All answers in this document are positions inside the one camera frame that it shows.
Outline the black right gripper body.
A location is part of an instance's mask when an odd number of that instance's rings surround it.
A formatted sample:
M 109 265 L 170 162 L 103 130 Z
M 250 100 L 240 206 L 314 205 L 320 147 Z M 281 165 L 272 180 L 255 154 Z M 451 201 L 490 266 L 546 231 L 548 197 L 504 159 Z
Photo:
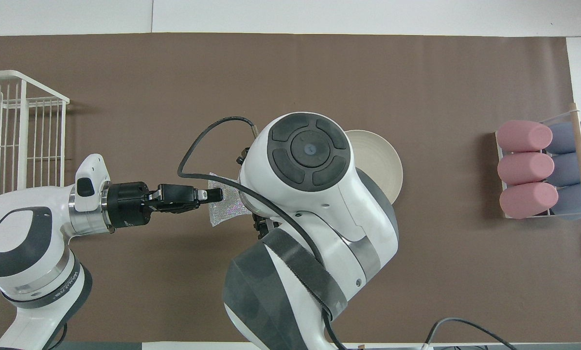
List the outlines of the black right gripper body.
M 275 228 L 275 222 L 270 218 L 265 218 L 253 213 L 253 227 L 259 233 L 258 239 L 262 239 L 266 236 L 272 229 Z

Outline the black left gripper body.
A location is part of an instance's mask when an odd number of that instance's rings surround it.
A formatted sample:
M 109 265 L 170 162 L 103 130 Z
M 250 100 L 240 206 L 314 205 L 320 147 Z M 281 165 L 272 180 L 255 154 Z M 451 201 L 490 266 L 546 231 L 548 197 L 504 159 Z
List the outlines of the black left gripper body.
M 158 200 L 152 198 L 144 182 L 113 183 L 108 188 L 108 217 L 115 228 L 143 226 L 157 210 Z

